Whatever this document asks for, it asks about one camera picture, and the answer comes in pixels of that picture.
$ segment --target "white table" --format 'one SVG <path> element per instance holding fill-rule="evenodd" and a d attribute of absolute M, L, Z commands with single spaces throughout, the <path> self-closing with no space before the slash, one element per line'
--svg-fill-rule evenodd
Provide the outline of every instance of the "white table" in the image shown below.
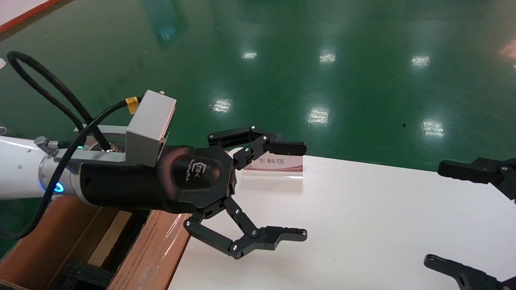
<path fill-rule="evenodd" d="M 239 173 L 234 199 L 257 227 L 305 228 L 307 241 L 234 260 L 192 238 L 169 290 L 458 290 L 423 265 L 430 253 L 516 276 L 516 205 L 492 185 L 312 156 L 304 165 L 302 181 Z M 241 236 L 225 212 L 203 224 Z"/>

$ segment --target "yellow cable label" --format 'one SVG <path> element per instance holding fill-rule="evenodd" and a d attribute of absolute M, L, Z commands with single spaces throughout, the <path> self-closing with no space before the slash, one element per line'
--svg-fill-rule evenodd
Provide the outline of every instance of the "yellow cable label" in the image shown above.
<path fill-rule="evenodd" d="M 136 113 L 136 109 L 138 108 L 138 98 L 132 97 L 125 99 L 125 102 L 127 103 L 127 108 L 129 109 L 129 114 L 133 115 Z"/>

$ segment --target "robotic arm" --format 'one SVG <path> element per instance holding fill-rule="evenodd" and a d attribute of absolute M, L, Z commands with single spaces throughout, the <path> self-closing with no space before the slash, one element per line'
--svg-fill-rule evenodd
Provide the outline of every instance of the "robotic arm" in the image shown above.
<path fill-rule="evenodd" d="M 55 191 L 75 194 L 83 202 L 98 206 L 192 213 L 184 223 L 185 229 L 235 259 L 255 249 L 274 250 L 281 240 L 306 240 L 307 231 L 303 229 L 257 228 L 232 199 L 237 182 L 235 170 L 243 169 L 267 151 L 304 155 L 305 143 L 289 142 L 281 134 L 251 126 L 209 134 L 207 148 L 168 146 L 165 142 L 175 103 L 163 94 L 147 91 L 128 127 L 100 125 L 105 136 L 124 137 L 125 143 L 108 151 L 95 151 L 89 150 L 95 149 L 95 143 L 87 141 L 73 153 Z M 8 145 L 6 140 L 0 140 L 0 146 Z M 37 172 L 36 176 L 24 175 L 23 179 L 39 180 L 46 188 L 56 162 L 63 159 L 67 149 L 60 149 L 44 137 L 37 138 L 35 143 L 41 151 L 34 156 L 40 161 L 37 164 L 34 160 L 32 167 L 35 169 L 37 164 L 38 170 L 23 171 L 22 167 L 18 173 Z M 224 151 L 244 144 L 248 145 L 233 158 Z M 20 153 L 25 154 L 26 150 L 23 148 Z M 2 192 L 3 197 L 9 196 L 4 189 Z M 240 239 L 232 241 L 201 224 L 203 219 L 222 210 L 242 230 Z"/>
<path fill-rule="evenodd" d="M 516 199 L 516 158 L 498 161 L 477 158 L 470 164 L 442 161 L 437 173 L 474 183 L 491 183 L 508 199 Z M 516 289 L 516 277 L 498 281 L 483 271 L 429 254 L 425 257 L 427 268 L 454 278 L 461 290 L 511 290 Z"/>

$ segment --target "cardboard box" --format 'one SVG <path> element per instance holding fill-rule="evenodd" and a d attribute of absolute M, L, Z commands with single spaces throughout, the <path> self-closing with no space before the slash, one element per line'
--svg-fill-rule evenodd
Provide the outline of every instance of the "cardboard box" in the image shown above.
<path fill-rule="evenodd" d="M 166 290 L 189 240 L 183 227 L 189 216 L 151 211 L 108 289 Z M 85 205 L 77 197 L 57 198 L 34 232 L 4 257 L 0 285 L 59 289 L 67 261 L 87 262 L 99 246 L 99 251 L 111 253 L 127 219 L 118 208 Z"/>
<path fill-rule="evenodd" d="M 151 211 L 108 290 L 166 290 L 190 238 L 189 217 Z"/>
<path fill-rule="evenodd" d="M 29 290 L 44 290 L 99 210 L 77 197 L 59 197 L 34 231 L 0 263 L 0 280 Z"/>

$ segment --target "white robotic arm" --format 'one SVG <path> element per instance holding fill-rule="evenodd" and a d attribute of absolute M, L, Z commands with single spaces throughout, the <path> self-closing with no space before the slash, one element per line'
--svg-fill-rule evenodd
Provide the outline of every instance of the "white robotic arm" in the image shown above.
<path fill-rule="evenodd" d="M 0 200 L 42 197 L 57 167 L 54 159 L 30 139 L 0 136 L 0 152 Z M 72 183 L 76 178 L 65 169 L 54 195 L 76 195 Z"/>

